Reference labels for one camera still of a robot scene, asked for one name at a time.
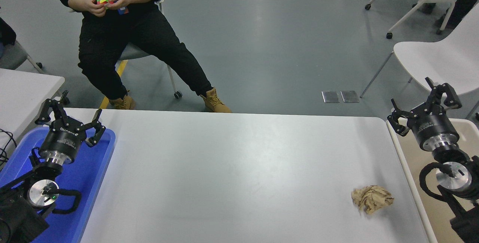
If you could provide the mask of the person's right hand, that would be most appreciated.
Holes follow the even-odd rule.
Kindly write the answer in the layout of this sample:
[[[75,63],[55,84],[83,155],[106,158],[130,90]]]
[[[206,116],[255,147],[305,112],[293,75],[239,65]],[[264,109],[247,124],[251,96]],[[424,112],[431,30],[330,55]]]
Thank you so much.
[[[102,4],[97,4],[96,0],[68,0],[68,4],[75,11],[89,12],[98,18],[106,15],[106,8]]]

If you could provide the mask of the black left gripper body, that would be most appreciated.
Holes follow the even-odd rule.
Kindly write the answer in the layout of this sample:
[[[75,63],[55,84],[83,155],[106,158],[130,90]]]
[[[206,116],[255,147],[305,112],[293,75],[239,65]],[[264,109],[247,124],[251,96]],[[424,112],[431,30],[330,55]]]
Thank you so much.
[[[46,159],[48,153],[56,151],[65,154],[69,159],[75,159],[82,142],[86,140],[86,131],[78,131],[77,128],[78,123],[65,126],[62,121],[54,121],[39,149],[40,156]]]

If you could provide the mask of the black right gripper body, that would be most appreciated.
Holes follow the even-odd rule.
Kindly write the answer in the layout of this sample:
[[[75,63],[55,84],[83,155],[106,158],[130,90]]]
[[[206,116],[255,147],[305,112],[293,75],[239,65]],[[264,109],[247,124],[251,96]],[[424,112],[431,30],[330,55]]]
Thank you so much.
[[[407,120],[416,141],[421,147],[455,145],[460,139],[447,115],[425,115]]]

